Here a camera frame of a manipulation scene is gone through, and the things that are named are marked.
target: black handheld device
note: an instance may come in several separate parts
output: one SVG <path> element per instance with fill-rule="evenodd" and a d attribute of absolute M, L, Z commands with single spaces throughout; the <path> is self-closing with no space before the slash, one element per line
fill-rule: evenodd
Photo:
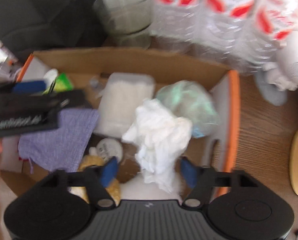
<path fill-rule="evenodd" d="M 58 112 L 86 103 L 83 90 L 12 93 L 17 83 L 0 83 L 0 138 L 58 128 Z"/>
<path fill-rule="evenodd" d="M 177 200 L 121 200 L 116 206 L 100 183 L 113 163 L 115 157 L 104 167 L 56 171 L 38 182 L 5 211 L 12 239 L 278 240 L 291 230 L 292 208 L 252 176 L 195 167 L 186 158 L 181 172 L 195 186 L 182 205 Z M 72 186 L 85 186 L 90 204 L 70 194 Z M 211 201 L 215 187 L 230 191 Z"/>

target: metal screw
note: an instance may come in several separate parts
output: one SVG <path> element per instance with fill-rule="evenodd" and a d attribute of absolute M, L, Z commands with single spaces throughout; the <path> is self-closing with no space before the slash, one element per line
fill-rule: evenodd
<path fill-rule="evenodd" d="M 104 198 L 98 201 L 98 206 L 107 208 L 113 205 L 113 201 L 109 198 Z"/>
<path fill-rule="evenodd" d="M 201 202 L 195 198 L 190 198 L 185 201 L 185 205 L 188 207 L 198 207 L 200 204 Z"/>
<path fill-rule="evenodd" d="M 62 102 L 60 103 L 61 108 L 63 108 L 63 107 L 65 107 L 66 105 L 68 105 L 69 102 L 70 102 L 69 99 L 66 99 L 66 100 L 62 101 Z"/>

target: plastic bag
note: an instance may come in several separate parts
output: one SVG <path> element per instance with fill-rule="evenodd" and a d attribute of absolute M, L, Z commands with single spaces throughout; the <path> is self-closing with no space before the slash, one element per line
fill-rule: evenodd
<path fill-rule="evenodd" d="M 212 134 L 220 123 L 211 95 L 196 82 L 182 80 L 165 86 L 157 92 L 156 98 L 174 115 L 192 121 L 194 138 Z"/>

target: white lid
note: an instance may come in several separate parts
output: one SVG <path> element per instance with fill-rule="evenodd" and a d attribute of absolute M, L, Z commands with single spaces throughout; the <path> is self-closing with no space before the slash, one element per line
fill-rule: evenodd
<path fill-rule="evenodd" d="M 118 162 L 122 160 L 122 145 L 116 139 L 102 139 L 96 146 L 97 155 L 107 162 L 111 157 L 116 157 Z"/>
<path fill-rule="evenodd" d="M 46 83 L 46 87 L 50 87 L 53 81 L 58 77 L 58 70 L 57 69 L 51 69 L 49 70 L 45 76 L 44 81 Z"/>

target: crumpled paper towel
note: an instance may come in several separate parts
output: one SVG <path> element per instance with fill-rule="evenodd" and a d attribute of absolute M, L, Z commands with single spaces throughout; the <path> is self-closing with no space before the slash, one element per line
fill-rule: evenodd
<path fill-rule="evenodd" d="M 298 85 L 293 83 L 286 77 L 279 68 L 276 62 L 268 62 L 262 67 L 265 72 L 265 80 L 268 84 L 275 85 L 279 91 L 295 91 Z"/>
<path fill-rule="evenodd" d="M 145 183 L 156 182 L 160 189 L 173 193 L 177 191 L 173 187 L 175 162 L 186 150 L 191 132 L 189 119 L 174 116 L 157 99 L 145 99 L 122 141 L 138 147 L 135 158 Z"/>

